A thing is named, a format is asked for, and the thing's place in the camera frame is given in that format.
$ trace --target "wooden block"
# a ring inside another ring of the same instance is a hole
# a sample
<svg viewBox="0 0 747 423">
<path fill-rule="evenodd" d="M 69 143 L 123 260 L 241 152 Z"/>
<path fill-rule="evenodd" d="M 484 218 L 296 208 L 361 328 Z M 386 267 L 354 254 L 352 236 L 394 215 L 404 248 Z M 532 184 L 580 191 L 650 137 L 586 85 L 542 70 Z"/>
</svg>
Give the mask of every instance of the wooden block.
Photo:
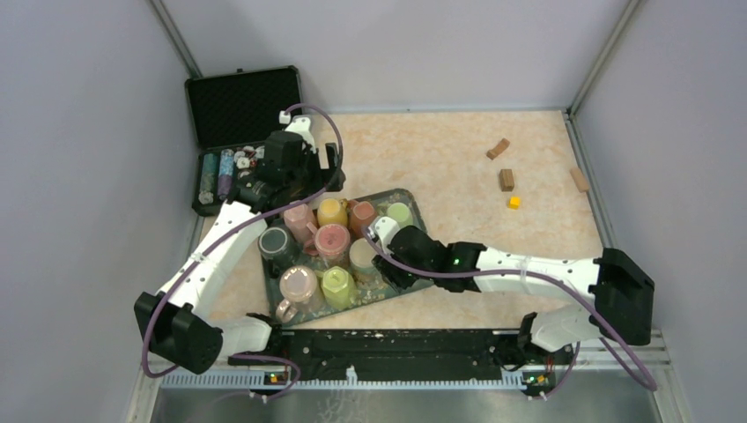
<svg viewBox="0 0 747 423">
<path fill-rule="evenodd" d="M 485 155 L 488 156 L 488 159 L 493 160 L 496 157 L 498 157 L 499 154 L 501 154 L 502 152 L 504 152 L 508 148 L 508 146 L 510 144 L 511 144 L 510 141 L 508 141 L 507 139 L 503 138 L 503 139 L 500 140 L 500 142 L 496 146 L 494 146 L 492 149 L 488 150 L 488 152 Z"/>
<path fill-rule="evenodd" d="M 498 172 L 500 190 L 510 192 L 514 190 L 514 172 L 511 169 L 500 169 Z"/>
<path fill-rule="evenodd" d="M 571 169 L 571 177 L 573 178 L 573 182 L 576 183 L 576 188 L 579 192 L 586 192 L 589 190 L 588 181 L 586 180 L 586 176 L 583 175 L 583 172 L 581 172 L 581 169 L 577 167 Z"/>
<path fill-rule="evenodd" d="M 508 199 L 509 209 L 519 210 L 519 204 L 521 204 L 521 199 L 519 197 L 511 197 Z"/>
</svg>

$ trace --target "white wall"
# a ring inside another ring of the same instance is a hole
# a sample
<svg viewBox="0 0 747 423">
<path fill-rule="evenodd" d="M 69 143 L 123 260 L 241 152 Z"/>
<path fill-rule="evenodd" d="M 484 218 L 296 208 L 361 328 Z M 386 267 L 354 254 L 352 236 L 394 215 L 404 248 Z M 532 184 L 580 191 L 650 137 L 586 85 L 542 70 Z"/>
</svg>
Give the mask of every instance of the white wall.
<svg viewBox="0 0 747 423">
<path fill-rule="evenodd" d="M 564 108 L 626 0 L 165 0 L 203 74 L 295 64 L 333 111 Z"/>
<path fill-rule="evenodd" d="M 581 111 L 695 421 L 743 421 L 747 4 L 649 1 Z"/>
<path fill-rule="evenodd" d="M 0 4 L 0 421 L 119 421 L 186 253 L 187 78 L 145 1 Z"/>
</svg>

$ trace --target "cup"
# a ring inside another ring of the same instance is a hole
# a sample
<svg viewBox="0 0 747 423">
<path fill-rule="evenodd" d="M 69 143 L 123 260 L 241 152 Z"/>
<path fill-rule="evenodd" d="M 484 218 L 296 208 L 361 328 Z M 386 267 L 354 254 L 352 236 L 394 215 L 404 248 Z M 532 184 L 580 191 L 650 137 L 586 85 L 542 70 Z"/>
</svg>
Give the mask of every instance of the cup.
<svg viewBox="0 0 747 423">
<path fill-rule="evenodd" d="M 296 314 L 314 313 L 324 306 L 324 294 L 316 274 L 306 266 L 293 266 L 280 277 L 280 293 L 284 299 L 275 310 L 280 322 L 288 323 Z"/>
<path fill-rule="evenodd" d="M 316 219 L 319 221 L 319 226 L 329 225 L 330 223 L 348 226 L 347 205 L 346 200 L 338 200 L 336 198 L 327 198 L 322 201 L 319 204 L 319 209 L 316 211 Z"/>
<path fill-rule="evenodd" d="M 382 287 L 381 274 L 374 267 L 376 251 L 365 239 L 355 241 L 350 250 L 352 276 L 360 289 L 373 290 Z"/>
<path fill-rule="evenodd" d="M 314 236 L 314 246 L 327 267 L 350 265 L 350 232 L 345 226 L 331 223 L 320 227 Z"/>
<path fill-rule="evenodd" d="M 412 212 L 410 207 L 404 203 L 394 203 L 387 208 L 387 216 L 394 219 L 402 229 L 405 226 L 412 225 Z"/>
<path fill-rule="evenodd" d="M 300 247 L 283 226 L 267 228 L 259 236 L 259 252 L 276 269 L 275 276 L 296 264 Z"/>
<path fill-rule="evenodd" d="M 314 211 L 308 204 L 299 204 L 283 213 L 283 221 L 296 241 L 304 243 L 314 238 L 317 223 Z"/>
<path fill-rule="evenodd" d="M 376 214 L 376 209 L 374 209 L 371 203 L 362 201 L 353 205 L 350 216 L 350 228 L 352 234 L 356 238 L 362 238 L 363 233 L 361 232 L 361 227 L 368 227 L 374 222 L 374 220 L 376 220 L 377 217 L 378 215 Z"/>
<path fill-rule="evenodd" d="M 358 298 L 358 290 L 351 274 L 337 266 L 324 272 L 322 291 L 327 304 L 337 310 L 345 310 Z"/>
</svg>

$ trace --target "robotic arm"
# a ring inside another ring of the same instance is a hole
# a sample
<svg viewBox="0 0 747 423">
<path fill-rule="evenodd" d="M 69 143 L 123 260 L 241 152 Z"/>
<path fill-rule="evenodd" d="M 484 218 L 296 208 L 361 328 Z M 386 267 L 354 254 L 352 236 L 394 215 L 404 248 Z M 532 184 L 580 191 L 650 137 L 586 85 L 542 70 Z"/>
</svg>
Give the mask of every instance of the robotic arm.
<svg viewBox="0 0 747 423">
<path fill-rule="evenodd" d="M 310 130 L 311 120 L 302 115 L 285 130 L 273 132 L 265 142 L 264 158 L 254 173 L 234 184 L 213 228 L 189 260 L 156 295 L 142 293 L 137 299 L 135 316 L 145 341 L 157 306 L 182 273 L 194 267 L 160 312 L 148 344 L 150 352 L 201 374 L 218 357 L 265 348 L 271 328 L 264 320 L 245 316 L 211 325 L 209 317 L 228 275 L 267 223 L 259 219 L 234 235 L 228 233 L 263 212 L 307 198 L 324 187 L 327 191 L 342 189 L 342 169 L 336 176 L 336 146 L 326 145 L 329 166 L 322 169 Z"/>
<path fill-rule="evenodd" d="M 205 372 L 219 357 L 262 351 L 268 344 L 273 329 L 262 318 L 209 321 L 227 276 L 267 227 L 260 218 L 270 217 L 272 213 L 264 213 L 279 212 L 277 208 L 293 201 L 317 196 L 325 187 L 327 191 L 343 187 L 336 146 L 326 145 L 329 168 L 322 169 L 310 119 L 297 116 L 285 122 L 289 123 L 285 130 L 267 139 L 265 156 L 254 173 L 236 182 L 213 228 L 189 260 L 155 295 L 142 293 L 135 304 L 148 351 L 195 374 Z M 246 224 L 249 219 L 255 221 Z M 518 337 L 520 348 L 532 344 L 552 353 L 600 335 L 614 338 L 605 328 L 612 328 L 629 345 L 650 342 L 654 283 L 622 251 L 605 249 L 596 259 L 552 260 L 517 256 L 472 242 L 444 246 L 414 226 L 400 229 L 390 218 L 376 220 L 369 228 L 371 234 L 382 253 L 374 264 L 399 292 L 427 278 L 455 293 L 513 291 L 567 299 L 573 292 L 576 300 L 593 303 L 592 308 L 573 304 L 526 315 Z M 169 292 L 153 323 L 155 311 Z M 609 325 L 600 324 L 597 317 Z"/>
<path fill-rule="evenodd" d="M 519 256 L 472 242 L 444 246 L 414 226 L 399 229 L 390 218 L 378 219 L 371 229 L 382 252 L 405 267 L 433 274 L 425 278 L 450 292 L 508 291 L 569 299 L 568 293 L 548 282 L 548 279 L 555 279 L 575 291 L 576 300 L 593 303 L 596 313 L 627 344 L 647 345 L 651 340 L 654 282 L 618 249 L 604 249 L 602 257 L 596 259 L 553 260 Z M 423 278 L 395 266 L 384 256 L 377 256 L 374 264 L 397 291 Z M 505 272 L 464 278 L 435 276 L 494 270 Z M 530 342 L 555 352 L 565 345 L 600 336 L 612 338 L 586 308 L 576 303 L 551 312 L 526 315 L 521 323 L 519 342 Z"/>
</svg>

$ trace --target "green cup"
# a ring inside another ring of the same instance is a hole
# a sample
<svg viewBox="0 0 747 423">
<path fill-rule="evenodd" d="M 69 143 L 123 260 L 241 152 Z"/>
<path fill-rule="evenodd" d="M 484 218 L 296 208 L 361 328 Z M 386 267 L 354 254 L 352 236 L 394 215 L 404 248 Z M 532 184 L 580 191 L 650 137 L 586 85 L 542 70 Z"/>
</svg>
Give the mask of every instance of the green cup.
<svg viewBox="0 0 747 423">
<path fill-rule="evenodd" d="M 390 205 L 389 208 L 387 208 L 387 216 L 394 219 L 400 229 L 412 225 L 412 212 L 407 204 L 394 203 Z"/>
</svg>

